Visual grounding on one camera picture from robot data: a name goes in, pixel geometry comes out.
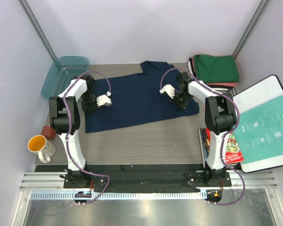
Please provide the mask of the navy blue t shirt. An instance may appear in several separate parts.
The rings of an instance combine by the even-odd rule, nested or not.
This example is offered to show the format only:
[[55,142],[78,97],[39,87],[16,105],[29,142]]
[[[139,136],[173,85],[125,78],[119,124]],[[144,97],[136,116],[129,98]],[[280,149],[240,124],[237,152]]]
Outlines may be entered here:
[[190,99],[180,110],[168,96],[160,94],[160,84],[178,88],[179,71],[167,62],[145,61],[140,64],[142,73],[134,73],[95,82],[92,92],[105,94],[111,87],[111,106],[103,106],[85,115],[85,132],[94,133],[120,129],[145,123],[196,115],[199,104]]

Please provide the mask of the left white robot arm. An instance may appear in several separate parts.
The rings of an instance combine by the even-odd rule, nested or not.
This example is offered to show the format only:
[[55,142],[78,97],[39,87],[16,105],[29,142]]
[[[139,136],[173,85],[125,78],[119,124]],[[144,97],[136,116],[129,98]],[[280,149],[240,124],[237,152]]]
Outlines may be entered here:
[[92,92],[95,79],[90,73],[87,71],[74,78],[63,93],[49,98],[50,126],[62,140],[68,159],[67,174],[60,176],[66,187],[85,188],[91,183],[78,137],[81,119],[77,103],[81,98],[82,110],[86,114],[100,107],[98,97]]

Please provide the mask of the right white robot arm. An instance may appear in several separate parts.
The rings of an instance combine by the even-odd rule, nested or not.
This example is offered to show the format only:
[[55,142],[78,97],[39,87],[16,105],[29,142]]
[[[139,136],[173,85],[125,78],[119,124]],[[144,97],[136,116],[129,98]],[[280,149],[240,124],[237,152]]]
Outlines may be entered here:
[[160,93],[167,94],[170,101],[180,110],[187,107],[192,97],[205,104],[205,125],[210,132],[208,158],[204,167],[204,182],[214,186],[226,176],[225,151],[226,138],[237,123],[236,105],[230,93],[222,94],[205,85],[202,81],[192,79],[188,73],[177,77],[179,89],[167,84],[160,86]]

